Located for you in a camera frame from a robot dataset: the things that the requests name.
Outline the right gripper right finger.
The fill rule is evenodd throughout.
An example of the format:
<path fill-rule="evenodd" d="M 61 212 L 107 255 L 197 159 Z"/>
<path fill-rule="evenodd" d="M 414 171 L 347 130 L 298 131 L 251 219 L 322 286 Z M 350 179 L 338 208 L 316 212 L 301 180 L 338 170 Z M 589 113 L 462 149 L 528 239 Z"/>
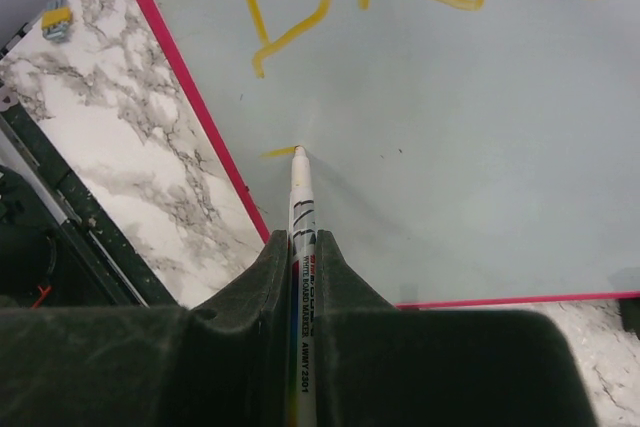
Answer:
<path fill-rule="evenodd" d="M 401 310 L 318 234 L 321 426 L 593 426 L 571 349 L 527 310 Z"/>

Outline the pink framed whiteboard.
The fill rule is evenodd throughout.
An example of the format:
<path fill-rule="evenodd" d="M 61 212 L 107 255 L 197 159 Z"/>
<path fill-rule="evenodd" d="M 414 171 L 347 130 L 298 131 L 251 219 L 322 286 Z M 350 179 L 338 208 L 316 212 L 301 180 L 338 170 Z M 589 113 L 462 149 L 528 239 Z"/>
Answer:
<path fill-rule="evenodd" d="M 639 293 L 639 0 L 135 0 L 261 236 L 408 308 Z"/>

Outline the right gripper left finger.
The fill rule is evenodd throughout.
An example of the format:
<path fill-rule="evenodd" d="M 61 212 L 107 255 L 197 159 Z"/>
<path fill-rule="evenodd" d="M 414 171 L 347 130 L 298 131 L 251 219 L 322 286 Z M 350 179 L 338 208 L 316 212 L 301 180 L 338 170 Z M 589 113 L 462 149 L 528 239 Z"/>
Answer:
<path fill-rule="evenodd" d="M 195 309 L 1 314 L 5 426 L 282 426 L 288 239 Z"/>

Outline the white yellow whiteboard marker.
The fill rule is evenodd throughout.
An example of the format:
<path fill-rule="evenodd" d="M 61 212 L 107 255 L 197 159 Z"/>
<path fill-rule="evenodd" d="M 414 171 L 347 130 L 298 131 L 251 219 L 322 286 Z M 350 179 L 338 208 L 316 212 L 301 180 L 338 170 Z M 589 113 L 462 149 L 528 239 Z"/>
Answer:
<path fill-rule="evenodd" d="M 291 168 L 289 248 L 291 334 L 287 424 L 315 426 L 316 379 L 314 314 L 316 270 L 315 202 L 310 161 L 303 147 L 294 149 Z"/>

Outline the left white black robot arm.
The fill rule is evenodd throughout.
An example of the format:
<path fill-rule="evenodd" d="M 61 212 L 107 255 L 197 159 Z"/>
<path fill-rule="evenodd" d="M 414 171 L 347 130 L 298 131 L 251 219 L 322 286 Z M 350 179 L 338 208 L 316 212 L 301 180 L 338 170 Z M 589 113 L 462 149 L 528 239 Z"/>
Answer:
<path fill-rule="evenodd" d="M 32 186 L 1 168 L 1 294 L 21 296 L 50 280 L 58 260 L 54 221 Z"/>

